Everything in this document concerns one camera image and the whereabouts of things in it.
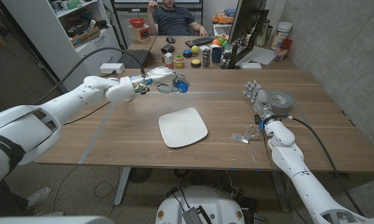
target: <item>computer monitor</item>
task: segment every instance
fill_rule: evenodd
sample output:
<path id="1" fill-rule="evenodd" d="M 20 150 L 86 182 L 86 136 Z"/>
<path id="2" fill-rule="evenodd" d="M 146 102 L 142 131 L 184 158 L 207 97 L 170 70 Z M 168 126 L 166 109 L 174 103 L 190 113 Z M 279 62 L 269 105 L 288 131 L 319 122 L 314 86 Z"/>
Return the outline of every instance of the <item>computer monitor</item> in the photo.
<path id="1" fill-rule="evenodd" d="M 261 30 L 264 21 L 267 19 L 268 10 L 264 10 L 266 0 L 239 0 L 236 7 L 235 18 L 231 27 L 231 34 L 228 43 L 232 44 L 242 35 L 246 35 L 249 30 L 255 27 L 249 38 L 248 46 L 237 54 L 238 45 L 232 45 L 230 63 L 226 68 L 238 68 L 235 64 L 243 59 L 253 50 L 253 45 Z"/>

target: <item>wooden desk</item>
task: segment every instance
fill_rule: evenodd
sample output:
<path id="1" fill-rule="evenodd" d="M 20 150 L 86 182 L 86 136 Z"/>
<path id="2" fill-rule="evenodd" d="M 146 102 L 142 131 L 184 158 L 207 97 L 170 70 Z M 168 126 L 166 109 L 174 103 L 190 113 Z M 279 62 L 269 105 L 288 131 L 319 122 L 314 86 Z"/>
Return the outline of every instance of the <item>wooden desk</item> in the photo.
<path id="1" fill-rule="evenodd" d="M 191 83 L 186 94 L 162 94 L 152 87 L 147 95 L 134 95 L 132 102 L 118 103 L 83 164 L 271 170 L 262 134 L 249 144 L 231 139 L 233 133 L 242 134 L 253 123 L 250 117 L 255 112 L 241 92 L 247 81 L 257 80 L 265 90 L 291 93 L 297 104 L 293 105 L 290 113 L 296 118 L 307 119 L 339 171 L 374 173 L 374 148 L 351 125 L 309 72 L 198 71 L 193 68 L 182 71 Z M 127 69 L 123 75 L 138 73 L 139 70 Z M 99 105 L 85 109 L 78 117 L 97 107 Z M 179 149 L 167 147 L 160 134 L 159 117 L 190 107 L 201 115 L 208 135 L 190 146 Z M 87 118 L 64 126 L 56 147 L 36 162 L 77 164 L 109 108 L 107 105 Z M 308 167 L 313 171 L 330 172 L 332 168 L 312 133 L 295 121 L 287 120 L 284 123 L 295 134 Z"/>
<path id="2" fill-rule="evenodd" d="M 158 66 L 164 66 L 164 63 L 162 62 L 161 57 L 163 56 L 163 53 L 161 52 L 161 49 L 163 46 L 168 44 L 166 42 L 167 36 L 157 36 L 155 39 L 155 42 L 150 50 L 150 54 L 145 62 L 146 68 L 156 68 Z M 175 47 L 175 51 L 173 52 L 173 55 L 182 55 L 184 50 L 190 49 L 186 44 L 185 41 L 198 39 L 200 37 L 197 36 L 174 36 L 175 43 L 171 44 Z M 184 62 L 184 67 L 176 67 L 174 65 L 175 69 L 190 69 L 191 67 L 191 61 L 193 59 L 199 59 L 202 61 L 202 53 L 199 52 L 198 56 L 192 57 L 192 58 L 186 58 Z M 220 66 L 223 65 L 223 62 L 220 63 L 213 63 L 212 59 L 210 58 L 210 65 L 208 67 L 201 66 L 200 68 L 195 69 L 220 69 Z M 272 61 L 268 65 L 261 65 L 263 70 L 297 70 L 297 67 L 294 65 L 292 60 L 289 57 L 286 57 L 282 62 L 275 62 Z"/>
<path id="3" fill-rule="evenodd" d="M 133 43 L 127 48 L 128 50 L 151 50 L 152 45 L 155 42 L 157 36 L 152 36 L 145 42 L 137 42 L 133 40 Z"/>

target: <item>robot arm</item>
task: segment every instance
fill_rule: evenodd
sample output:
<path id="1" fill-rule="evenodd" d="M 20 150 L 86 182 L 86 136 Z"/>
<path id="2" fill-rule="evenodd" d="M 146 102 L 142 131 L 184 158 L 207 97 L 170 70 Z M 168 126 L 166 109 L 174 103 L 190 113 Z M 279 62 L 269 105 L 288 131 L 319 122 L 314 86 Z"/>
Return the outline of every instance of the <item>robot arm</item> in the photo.
<path id="1" fill-rule="evenodd" d="M 293 133 L 278 120 L 266 92 L 256 82 L 245 85 L 243 94 L 253 103 L 255 121 L 268 136 L 274 163 L 291 179 L 314 223 L 364 223 L 368 219 L 338 204 L 304 163 Z"/>
<path id="2" fill-rule="evenodd" d="M 16 165 L 29 163 L 51 149 L 60 138 L 61 127 L 87 105 L 109 100 L 123 101 L 135 94 L 145 94 L 149 85 L 161 93 L 188 90 L 182 74 L 166 67 L 152 69 L 134 77 L 86 77 L 76 89 L 42 105 L 16 106 L 0 113 L 0 180 Z"/>

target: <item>man sitting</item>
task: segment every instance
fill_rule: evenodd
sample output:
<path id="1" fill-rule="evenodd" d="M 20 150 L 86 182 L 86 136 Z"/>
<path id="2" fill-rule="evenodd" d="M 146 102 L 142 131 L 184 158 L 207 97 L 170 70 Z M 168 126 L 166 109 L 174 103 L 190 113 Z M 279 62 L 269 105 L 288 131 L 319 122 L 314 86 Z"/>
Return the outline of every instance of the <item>man sitting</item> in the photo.
<path id="1" fill-rule="evenodd" d="M 148 4 L 147 16 L 149 31 L 152 35 L 189 35 L 188 27 L 199 32 L 201 36 L 207 36 L 206 29 L 195 21 L 191 12 L 184 7 L 174 5 L 174 0 L 163 0 L 163 7 L 159 7 L 156 1 Z"/>

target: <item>shoe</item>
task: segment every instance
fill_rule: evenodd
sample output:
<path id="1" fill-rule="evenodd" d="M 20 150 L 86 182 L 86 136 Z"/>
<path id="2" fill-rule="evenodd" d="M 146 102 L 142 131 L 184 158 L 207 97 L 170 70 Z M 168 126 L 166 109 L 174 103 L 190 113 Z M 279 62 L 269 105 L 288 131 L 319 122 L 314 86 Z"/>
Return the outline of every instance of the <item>shoe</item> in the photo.
<path id="1" fill-rule="evenodd" d="M 52 213 L 48 213 L 48 214 L 39 213 L 36 216 L 40 216 L 40 217 L 58 217 L 58 216 L 64 216 L 64 215 L 65 215 L 64 212 L 52 212 Z"/>
<path id="2" fill-rule="evenodd" d="M 34 192 L 31 196 L 27 198 L 27 208 L 26 211 L 30 211 L 35 209 L 38 205 L 44 202 L 45 199 L 50 195 L 51 189 L 48 187 L 44 187 L 36 192 Z"/>

